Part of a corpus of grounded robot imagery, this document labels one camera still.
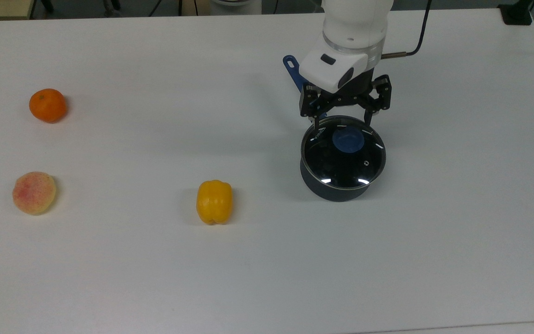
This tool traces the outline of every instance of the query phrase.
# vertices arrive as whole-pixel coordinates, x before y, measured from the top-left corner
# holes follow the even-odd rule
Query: table surface
[[[0,19],[30,19],[34,0],[0,0]]]
[[[401,330],[393,334],[534,334],[534,323],[517,323],[490,326]]]
[[[385,51],[413,49],[422,15],[390,13]],[[310,123],[282,65],[323,18],[0,22],[0,333],[534,321],[534,26],[432,11],[421,51],[375,70],[384,172],[331,203],[300,177]],[[56,124],[28,110],[46,87],[70,106]],[[40,216],[11,198],[29,171],[59,186]],[[226,226],[195,212],[212,179],[235,189]]]

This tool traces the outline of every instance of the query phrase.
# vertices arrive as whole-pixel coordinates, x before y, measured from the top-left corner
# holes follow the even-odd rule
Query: bell pepper
[[[197,192],[197,214],[208,225],[226,224],[232,213],[232,187],[220,180],[206,180]]]

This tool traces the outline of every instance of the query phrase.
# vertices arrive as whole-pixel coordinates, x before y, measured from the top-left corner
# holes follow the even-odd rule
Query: artificial peach
[[[16,180],[12,197],[22,212],[39,214],[49,208],[56,193],[55,180],[49,174],[30,172]]]

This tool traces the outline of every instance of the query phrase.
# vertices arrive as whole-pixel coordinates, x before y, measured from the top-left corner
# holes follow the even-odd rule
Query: blue pot handle
[[[298,91],[302,91],[303,85],[307,83],[308,80],[306,80],[303,76],[300,75],[300,65],[298,64],[296,57],[294,57],[293,55],[285,56],[284,66],[286,66],[286,70],[288,70],[288,73],[290,73],[290,76],[292,77],[292,80],[294,80],[296,87],[298,87]]]

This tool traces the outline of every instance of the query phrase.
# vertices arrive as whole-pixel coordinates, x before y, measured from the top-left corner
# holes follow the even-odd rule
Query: black pot
[[[380,136],[349,116],[330,116],[311,126],[302,139],[300,172],[306,186],[329,201],[354,199],[384,168]]]

